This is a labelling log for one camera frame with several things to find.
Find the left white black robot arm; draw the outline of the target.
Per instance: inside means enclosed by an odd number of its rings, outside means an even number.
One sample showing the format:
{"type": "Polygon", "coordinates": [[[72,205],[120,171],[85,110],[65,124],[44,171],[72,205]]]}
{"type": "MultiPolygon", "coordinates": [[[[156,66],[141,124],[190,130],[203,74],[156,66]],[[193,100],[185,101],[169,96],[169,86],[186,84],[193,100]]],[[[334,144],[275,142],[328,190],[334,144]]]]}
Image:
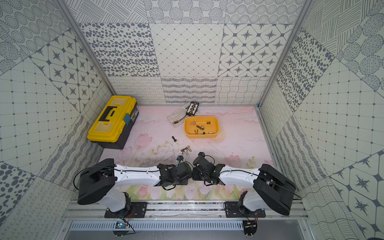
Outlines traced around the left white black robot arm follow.
{"type": "Polygon", "coordinates": [[[123,218],[131,214],[129,194],[117,187],[145,185],[172,190],[188,184],[192,177],[189,163],[177,165],[159,164],[155,167],[136,168],[118,165],[114,159],[105,159],[79,173],[79,205],[98,203],[114,215],[123,218]]]}

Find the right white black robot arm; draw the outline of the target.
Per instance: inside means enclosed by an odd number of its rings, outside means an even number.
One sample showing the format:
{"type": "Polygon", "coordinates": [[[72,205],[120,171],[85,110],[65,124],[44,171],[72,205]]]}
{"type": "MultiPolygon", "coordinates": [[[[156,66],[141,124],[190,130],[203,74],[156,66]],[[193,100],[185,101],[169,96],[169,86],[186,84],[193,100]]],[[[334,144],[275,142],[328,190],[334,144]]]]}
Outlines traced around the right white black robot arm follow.
{"type": "Polygon", "coordinates": [[[240,169],[224,164],[214,165],[199,153],[194,160],[193,179],[206,186],[232,185],[253,189],[243,193],[240,206],[249,212],[269,207],[280,215],[288,216],[296,193],[296,185],[268,164],[258,169],[240,169]]]}

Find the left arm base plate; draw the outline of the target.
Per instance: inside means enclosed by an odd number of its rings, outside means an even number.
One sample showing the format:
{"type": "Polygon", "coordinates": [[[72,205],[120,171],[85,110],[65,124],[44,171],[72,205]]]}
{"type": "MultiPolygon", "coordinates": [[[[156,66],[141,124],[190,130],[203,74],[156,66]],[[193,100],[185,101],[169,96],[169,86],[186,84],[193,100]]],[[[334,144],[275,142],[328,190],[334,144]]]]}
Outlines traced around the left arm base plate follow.
{"type": "Polygon", "coordinates": [[[121,219],[143,219],[147,211],[148,202],[131,202],[130,209],[123,209],[116,213],[106,210],[104,217],[106,219],[121,218],[121,219]]]}

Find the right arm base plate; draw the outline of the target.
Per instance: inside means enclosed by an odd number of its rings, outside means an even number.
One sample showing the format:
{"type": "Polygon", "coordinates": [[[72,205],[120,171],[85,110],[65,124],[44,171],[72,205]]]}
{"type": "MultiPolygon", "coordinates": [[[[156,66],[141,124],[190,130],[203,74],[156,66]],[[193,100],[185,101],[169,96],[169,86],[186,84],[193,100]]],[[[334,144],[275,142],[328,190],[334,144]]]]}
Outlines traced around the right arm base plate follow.
{"type": "Polygon", "coordinates": [[[238,206],[238,202],[227,201],[223,203],[223,208],[227,218],[265,218],[266,213],[264,209],[257,209],[254,212],[246,209],[245,207],[238,206]]]}

